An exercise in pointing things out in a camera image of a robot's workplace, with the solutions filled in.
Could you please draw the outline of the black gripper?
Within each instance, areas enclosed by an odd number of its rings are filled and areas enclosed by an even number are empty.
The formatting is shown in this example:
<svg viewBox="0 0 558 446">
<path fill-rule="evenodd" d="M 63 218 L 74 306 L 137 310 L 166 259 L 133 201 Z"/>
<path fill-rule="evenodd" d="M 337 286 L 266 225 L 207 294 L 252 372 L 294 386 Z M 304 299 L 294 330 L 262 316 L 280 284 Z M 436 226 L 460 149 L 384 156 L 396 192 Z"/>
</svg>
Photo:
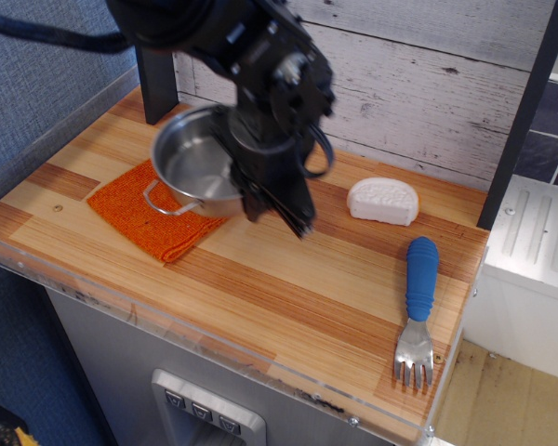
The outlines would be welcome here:
<svg viewBox="0 0 558 446">
<path fill-rule="evenodd" d="M 247 219 L 257 222 L 274 210 L 296 236 L 312 232 L 315 207 L 304 174 L 312 135 L 289 135 L 274 120 L 242 109 L 226 109 L 212 130 L 232 158 L 231 182 L 243 196 Z"/>
</svg>

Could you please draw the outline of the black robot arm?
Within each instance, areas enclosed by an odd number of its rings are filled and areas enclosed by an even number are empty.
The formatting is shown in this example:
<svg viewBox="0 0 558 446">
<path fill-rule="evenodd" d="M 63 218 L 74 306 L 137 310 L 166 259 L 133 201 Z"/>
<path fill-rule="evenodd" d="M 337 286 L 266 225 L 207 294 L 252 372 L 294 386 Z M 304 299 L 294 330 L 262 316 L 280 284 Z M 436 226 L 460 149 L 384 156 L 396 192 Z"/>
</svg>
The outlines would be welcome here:
<svg viewBox="0 0 558 446">
<path fill-rule="evenodd" d="M 299 237 L 315 208 L 305 163 L 315 145 L 334 160 L 320 128 L 335 95 L 328 60 L 282 1 L 110 1 L 135 47 L 183 52 L 236 87 L 236 103 L 213 113 L 214 139 L 232 160 L 247 218 L 278 212 Z"/>
</svg>

